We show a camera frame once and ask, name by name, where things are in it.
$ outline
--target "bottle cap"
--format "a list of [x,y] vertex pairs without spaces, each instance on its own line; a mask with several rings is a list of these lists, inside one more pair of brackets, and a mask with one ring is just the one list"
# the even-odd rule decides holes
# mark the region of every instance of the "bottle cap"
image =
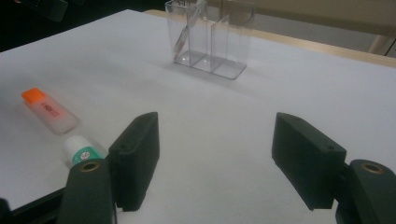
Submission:
[[81,135],[70,136],[64,141],[64,155],[71,161],[74,155],[84,147],[93,147],[93,145]]
[[24,91],[21,96],[26,103],[31,105],[32,103],[44,98],[46,94],[44,94],[44,92],[42,92],[39,88],[32,88],[29,91]]

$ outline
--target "green label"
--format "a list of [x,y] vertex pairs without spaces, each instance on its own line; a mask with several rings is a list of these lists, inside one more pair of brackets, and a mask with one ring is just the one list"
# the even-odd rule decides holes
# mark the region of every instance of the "green label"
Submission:
[[91,159],[102,159],[103,156],[94,147],[84,147],[80,149],[73,157],[73,165],[81,161]]

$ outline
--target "orange highlighter cap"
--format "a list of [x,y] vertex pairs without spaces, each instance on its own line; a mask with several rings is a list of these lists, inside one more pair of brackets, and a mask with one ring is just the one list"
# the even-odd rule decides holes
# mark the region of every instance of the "orange highlighter cap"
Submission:
[[46,94],[44,94],[44,92],[42,92],[39,88],[32,88],[29,91],[24,91],[21,96],[26,103],[31,105],[34,102],[43,99]]

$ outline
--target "clear plastic container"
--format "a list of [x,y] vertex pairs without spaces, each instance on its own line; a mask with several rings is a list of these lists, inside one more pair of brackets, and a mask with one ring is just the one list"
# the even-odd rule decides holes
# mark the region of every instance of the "clear plastic container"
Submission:
[[173,0],[165,9],[174,63],[228,78],[247,67],[254,4],[209,7],[206,0]]

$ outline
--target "table edge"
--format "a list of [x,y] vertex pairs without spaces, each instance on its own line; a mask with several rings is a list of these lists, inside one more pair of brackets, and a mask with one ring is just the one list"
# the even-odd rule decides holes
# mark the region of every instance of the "table edge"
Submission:
[[[151,9],[144,11],[144,13],[153,15],[153,16],[158,16],[158,17],[163,17],[166,18],[166,12],[156,10],[156,9]],[[259,30],[253,30],[251,33],[252,36],[274,41],[277,43],[281,44],[286,44],[302,49],[309,49],[315,52],[322,52],[322,53],[327,53],[343,58],[348,58],[348,59],[353,59],[353,60],[358,60],[366,63],[374,63],[378,65],[385,65],[388,67],[394,67],[396,68],[396,59],[382,56],[382,55],[377,55],[377,54],[372,54],[368,52],[363,52],[363,51],[358,51],[354,49],[344,49],[332,45],[326,45],[326,44],[321,44],[309,40],[303,40],[299,38],[294,38],[290,36],[285,36],[285,35],[277,35],[277,34],[271,34],[268,32],[264,31],[259,31]]]

